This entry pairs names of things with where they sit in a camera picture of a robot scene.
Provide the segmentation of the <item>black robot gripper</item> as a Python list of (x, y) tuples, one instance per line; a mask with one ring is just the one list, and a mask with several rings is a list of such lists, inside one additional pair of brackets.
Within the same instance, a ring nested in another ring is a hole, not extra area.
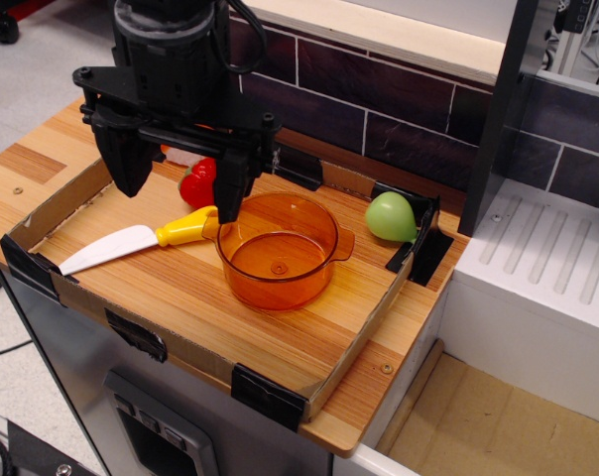
[(136, 196), (163, 144), (221, 157), (214, 204), (220, 224), (235, 222), (281, 127), (232, 82), (266, 56), (261, 22), (241, 1), (117, 1), (112, 16), (123, 59), (72, 79), (114, 183)]

